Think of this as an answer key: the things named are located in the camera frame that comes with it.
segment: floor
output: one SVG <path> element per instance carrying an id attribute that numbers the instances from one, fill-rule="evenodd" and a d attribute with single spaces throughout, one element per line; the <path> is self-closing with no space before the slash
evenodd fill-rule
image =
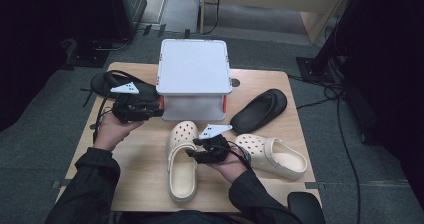
<path id="1" fill-rule="evenodd" d="M 199 33 L 198 16 L 200 0 L 147 0 L 142 26 L 152 25 L 158 30 L 166 25 L 166 31 L 184 33 L 190 29 Z M 212 30 L 216 22 L 216 5 L 205 7 L 205 32 Z M 298 45 L 322 46 L 335 25 L 334 17 L 318 41 L 312 44 L 296 11 L 264 9 L 237 5 L 220 5 L 219 21 L 209 35 L 258 41 L 275 41 Z"/>

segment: black slide sandal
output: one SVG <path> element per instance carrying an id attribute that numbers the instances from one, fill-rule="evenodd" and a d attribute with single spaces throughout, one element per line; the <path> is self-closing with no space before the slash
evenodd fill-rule
<path id="1" fill-rule="evenodd" d="M 269 89 L 250 101 L 230 121 L 238 134 L 251 133 L 279 116 L 287 107 L 287 97 L 278 89 Z"/>
<path id="2" fill-rule="evenodd" d="M 112 87 L 128 84 L 130 82 L 133 82 L 140 92 L 134 95 L 138 102 L 155 102 L 159 99 L 159 94 L 156 92 L 156 86 L 118 70 L 96 74 L 91 79 L 91 89 L 97 95 L 104 97 L 110 92 Z M 117 93 L 111 93 L 109 98 L 116 99 L 117 96 Z"/>

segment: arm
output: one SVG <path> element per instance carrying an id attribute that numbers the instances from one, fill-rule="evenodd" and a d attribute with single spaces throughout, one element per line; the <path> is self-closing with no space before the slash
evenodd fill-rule
<path id="1" fill-rule="evenodd" d="M 221 163 L 208 164 L 232 183 L 229 190 L 231 203 L 255 223 L 301 223 L 285 206 L 268 194 L 252 170 L 233 154 Z"/>
<path id="2" fill-rule="evenodd" d="M 105 114 L 96 142 L 75 163 L 77 173 L 53 209 L 47 223 L 108 223 L 120 168 L 112 150 L 143 122 L 121 124 Z"/>

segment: person's left hand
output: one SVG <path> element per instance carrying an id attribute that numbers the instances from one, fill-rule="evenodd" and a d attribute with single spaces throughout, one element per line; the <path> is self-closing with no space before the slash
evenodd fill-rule
<path id="1" fill-rule="evenodd" d="M 112 113 L 103 115 L 93 147 L 113 151 L 119 142 L 123 141 L 130 132 L 143 125 L 144 121 L 122 124 Z"/>

